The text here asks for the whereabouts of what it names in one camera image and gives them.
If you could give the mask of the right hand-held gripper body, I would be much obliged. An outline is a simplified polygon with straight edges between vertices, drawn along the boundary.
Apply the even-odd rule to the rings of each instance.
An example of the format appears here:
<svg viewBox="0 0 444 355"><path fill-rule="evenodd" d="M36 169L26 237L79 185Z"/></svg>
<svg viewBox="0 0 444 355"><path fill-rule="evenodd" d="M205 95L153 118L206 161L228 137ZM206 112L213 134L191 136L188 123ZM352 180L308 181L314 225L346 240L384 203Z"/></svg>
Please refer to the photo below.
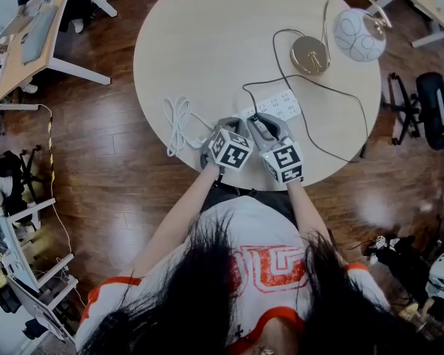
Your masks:
<svg viewBox="0 0 444 355"><path fill-rule="evenodd" d="M279 183L304 180L303 153L297 141L285 137L271 149L260 150L260 159L266 171Z"/></svg>

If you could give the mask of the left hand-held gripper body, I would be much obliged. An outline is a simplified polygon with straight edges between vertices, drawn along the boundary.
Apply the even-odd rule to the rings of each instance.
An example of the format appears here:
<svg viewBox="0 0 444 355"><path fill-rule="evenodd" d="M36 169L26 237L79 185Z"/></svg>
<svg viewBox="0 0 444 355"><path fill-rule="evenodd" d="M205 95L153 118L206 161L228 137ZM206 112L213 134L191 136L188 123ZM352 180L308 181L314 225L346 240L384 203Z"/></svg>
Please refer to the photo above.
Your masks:
<svg viewBox="0 0 444 355"><path fill-rule="evenodd" d="M244 138L235 134L231 129L213 129L209 138L200 150L201 168L213 163L223 175L226 169L240 171L248 161L254 149L251 138Z"/></svg>

